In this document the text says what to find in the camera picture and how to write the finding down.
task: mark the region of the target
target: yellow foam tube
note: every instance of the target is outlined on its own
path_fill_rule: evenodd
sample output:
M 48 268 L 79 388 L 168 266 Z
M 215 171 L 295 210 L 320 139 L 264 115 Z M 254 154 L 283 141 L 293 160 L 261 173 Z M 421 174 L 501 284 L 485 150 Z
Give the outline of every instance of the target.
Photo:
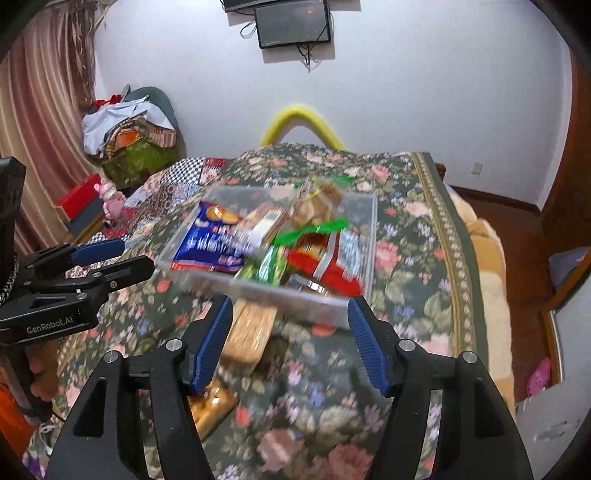
M 292 105 L 283 110 L 273 120 L 265 135 L 262 137 L 261 146 L 271 145 L 277 140 L 281 130 L 293 119 L 301 118 L 310 124 L 320 139 L 333 150 L 344 150 L 343 144 L 330 129 L 328 124 L 312 110 L 302 105 Z

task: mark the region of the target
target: pink slipper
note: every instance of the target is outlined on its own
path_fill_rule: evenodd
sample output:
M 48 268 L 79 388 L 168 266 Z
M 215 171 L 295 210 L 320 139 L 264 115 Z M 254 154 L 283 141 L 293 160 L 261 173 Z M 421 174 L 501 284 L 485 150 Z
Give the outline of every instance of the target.
M 532 397 L 550 382 L 550 359 L 544 358 L 527 381 L 527 396 Z

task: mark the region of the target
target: plastic storage box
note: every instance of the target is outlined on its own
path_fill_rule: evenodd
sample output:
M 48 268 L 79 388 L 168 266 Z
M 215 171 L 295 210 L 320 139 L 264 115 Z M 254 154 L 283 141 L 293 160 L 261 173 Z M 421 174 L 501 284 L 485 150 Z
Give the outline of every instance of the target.
M 264 202 L 289 207 L 295 190 L 290 187 L 264 189 L 260 187 L 214 186 L 203 196 L 203 200 L 221 205 L 245 216 Z M 299 292 L 289 287 L 272 286 L 252 280 L 234 279 L 233 275 L 207 270 L 175 270 L 173 258 L 187 235 L 196 217 L 197 207 L 183 222 L 169 240 L 162 253 L 155 259 L 170 279 L 182 290 L 196 295 L 223 293 L 232 301 L 238 298 L 275 306 L 280 313 L 304 322 L 322 322 L 325 325 L 348 329 L 348 298 L 339 296 L 323 297 L 314 293 Z M 377 222 L 377 201 L 374 195 L 346 193 L 339 206 L 341 214 L 360 232 L 365 297 L 371 296 L 374 279 L 375 235 Z

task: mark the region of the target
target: striped curtain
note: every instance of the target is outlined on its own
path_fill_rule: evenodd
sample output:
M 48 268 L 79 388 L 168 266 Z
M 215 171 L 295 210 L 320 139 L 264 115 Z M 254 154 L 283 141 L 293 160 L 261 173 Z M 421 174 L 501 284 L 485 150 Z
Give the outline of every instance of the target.
M 96 168 L 80 123 L 93 101 L 96 2 L 41 10 L 0 64 L 0 157 L 27 167 L 15 249 L 26 254 L 63 241 L 53 206 Z

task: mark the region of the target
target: yellow blanket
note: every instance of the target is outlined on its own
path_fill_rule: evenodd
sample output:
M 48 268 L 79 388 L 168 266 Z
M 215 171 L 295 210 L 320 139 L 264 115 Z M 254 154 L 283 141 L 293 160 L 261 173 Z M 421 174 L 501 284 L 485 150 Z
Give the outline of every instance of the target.
M 489 373 L 511 414 L 515 412 L 514 379 L 511 357 L 511 314 L 506 295 L 506 263 L 501 240 L 489 223 L 454 192 L 450 192 L 457 212 L 474 244 L 486 322 Z

